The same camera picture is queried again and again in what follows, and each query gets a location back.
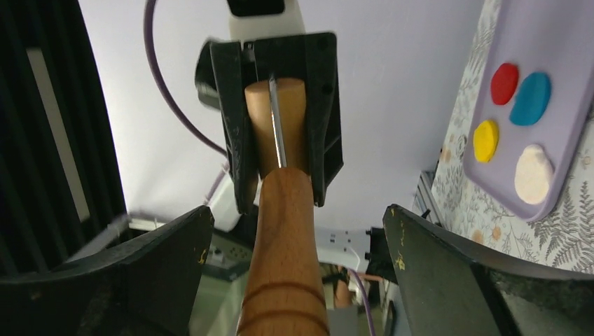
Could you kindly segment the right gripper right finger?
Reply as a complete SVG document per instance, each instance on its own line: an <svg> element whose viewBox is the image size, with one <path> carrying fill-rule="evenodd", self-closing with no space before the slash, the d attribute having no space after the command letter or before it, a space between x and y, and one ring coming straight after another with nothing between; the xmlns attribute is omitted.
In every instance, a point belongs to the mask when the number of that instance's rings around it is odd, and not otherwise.
<svg viewBox="0 0 594 336"><path fill-rule="evenodd" d="M478 244L409 210L383 225L413 335L592 335L593 276Z"/></svg>

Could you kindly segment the wooden dough roller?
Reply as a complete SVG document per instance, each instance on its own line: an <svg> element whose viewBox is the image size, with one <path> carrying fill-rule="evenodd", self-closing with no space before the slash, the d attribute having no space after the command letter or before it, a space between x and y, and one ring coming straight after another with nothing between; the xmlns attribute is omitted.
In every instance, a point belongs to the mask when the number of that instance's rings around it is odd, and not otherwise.
<svg viewBox="0 0 594 336"><path fill-rule="evenodd" d="M305 133L305 84L269 78L244 91L262 186L238 335L327 335Z"/></svg>

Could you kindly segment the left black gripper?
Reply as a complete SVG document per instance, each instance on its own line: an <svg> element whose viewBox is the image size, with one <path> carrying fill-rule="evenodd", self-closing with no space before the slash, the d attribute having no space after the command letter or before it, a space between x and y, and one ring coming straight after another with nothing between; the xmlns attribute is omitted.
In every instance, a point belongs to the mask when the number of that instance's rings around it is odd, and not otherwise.
<svg viewBox="0 0 594 336"><path fill-rule="evenodd" d="M195 67L200 103L221 108L237 210L251 212L258 160L244 86L267 79L299 78L306 86L306 134L316 207L343 167L337 38L332 31L251 41L205 41Z"/></svg>

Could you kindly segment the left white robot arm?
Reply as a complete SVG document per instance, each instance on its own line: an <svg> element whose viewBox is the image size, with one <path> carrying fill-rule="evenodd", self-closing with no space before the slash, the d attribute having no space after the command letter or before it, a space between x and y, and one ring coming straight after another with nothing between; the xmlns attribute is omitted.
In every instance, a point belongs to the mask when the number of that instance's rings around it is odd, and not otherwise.
<svg viewBox="0 0 594 336"><path fill-rule="evenodd" d="M297 1L229 1L228 41L207 39L195 69L199 100L220 111L235 206L251 211L263 161L248 114L245 89L295 78L305 84L305 157L314 203L343 167L337 38L308 33Z"/></svg>

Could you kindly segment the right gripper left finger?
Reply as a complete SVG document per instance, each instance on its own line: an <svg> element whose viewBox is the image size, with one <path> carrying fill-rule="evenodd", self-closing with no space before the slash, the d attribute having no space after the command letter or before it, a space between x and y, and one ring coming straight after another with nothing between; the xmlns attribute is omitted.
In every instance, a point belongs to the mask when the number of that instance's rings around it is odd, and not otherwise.
<svg viewBox="0 0 594 336"><path fill-rule="evenodd" d="M1 280L2 335L187 335L214 229L200 206L52 272Z"/></svg>

